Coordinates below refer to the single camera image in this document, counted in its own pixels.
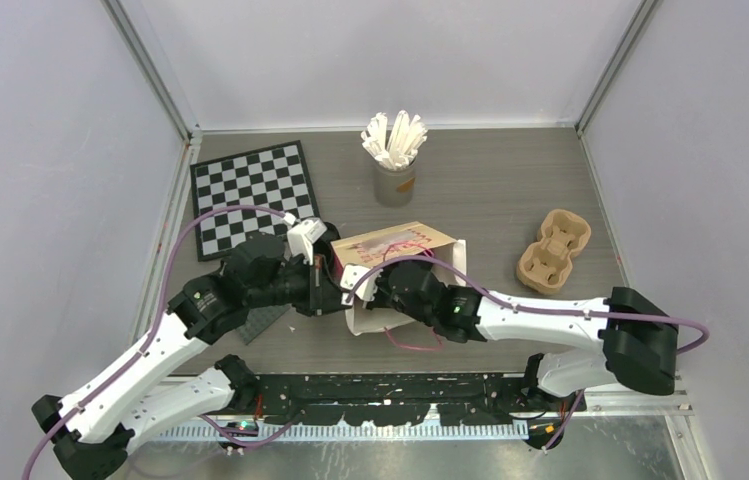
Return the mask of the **pink cakes paper bag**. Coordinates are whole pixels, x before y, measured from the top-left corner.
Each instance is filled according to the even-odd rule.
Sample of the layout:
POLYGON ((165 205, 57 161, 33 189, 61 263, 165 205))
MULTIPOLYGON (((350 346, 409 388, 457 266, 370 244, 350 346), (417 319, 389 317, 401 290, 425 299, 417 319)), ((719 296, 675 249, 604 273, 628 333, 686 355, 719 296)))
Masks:
POLYGON ((417 266, 445 285, 465 286, 467 243, 424 223, 413 221, 355 236, 333 240, 340 288, 354 290, 344 298, 349 332, 390 336, 396 328, 415 322, 391 306, 389 277, 417 266))

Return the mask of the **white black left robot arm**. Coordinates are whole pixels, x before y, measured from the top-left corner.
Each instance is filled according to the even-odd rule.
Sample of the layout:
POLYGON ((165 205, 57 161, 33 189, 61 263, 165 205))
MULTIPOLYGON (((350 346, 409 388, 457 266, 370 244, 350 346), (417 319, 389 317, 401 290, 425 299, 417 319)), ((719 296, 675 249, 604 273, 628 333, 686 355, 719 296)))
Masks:
POLYGON ((192 382, 154 395, 180 365, 244 325, 251 311, 291 305, 306 316, 343 310, 331 280, 336 227, 303 253, 284 238, 257 232, 223 257, 217 270, 185 283, 157 326, 95 379, 64 397, 45 395, 32 413, 72 479, 106 479, 144 442, 191 417, 254 409, 260 382, 243 359, 228 354, 192 382))

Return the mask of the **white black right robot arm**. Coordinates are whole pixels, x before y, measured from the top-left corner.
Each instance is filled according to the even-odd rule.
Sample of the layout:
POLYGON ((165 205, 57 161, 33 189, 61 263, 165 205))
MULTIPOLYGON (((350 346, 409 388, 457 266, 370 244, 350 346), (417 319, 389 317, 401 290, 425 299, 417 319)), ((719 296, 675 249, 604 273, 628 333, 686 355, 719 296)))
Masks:
POLYGON ((565 346, 530 357, 521 397, 534 410, 609 383, 642 394, 675 390, 678 327, 638 291, 615 287, 608 297, 560 301, 506 295, 463 273, 439 280, 436 259, 409 256, 374 267, 349 287, 348 299, 391 308, 449 341, 528 340, 565 346))

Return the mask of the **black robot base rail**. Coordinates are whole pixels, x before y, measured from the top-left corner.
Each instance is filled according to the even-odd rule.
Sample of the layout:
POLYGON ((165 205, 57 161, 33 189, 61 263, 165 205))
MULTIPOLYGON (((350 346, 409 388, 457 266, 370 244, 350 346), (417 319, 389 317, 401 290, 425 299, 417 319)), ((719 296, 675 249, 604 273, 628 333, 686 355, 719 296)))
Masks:
POLYGON ((571 408, 574 393, 542 393, 520 375, 503 373, 261 374, 213 414, 251 416, 271 425, 504 425, 538 414, 552 420, 571 408))

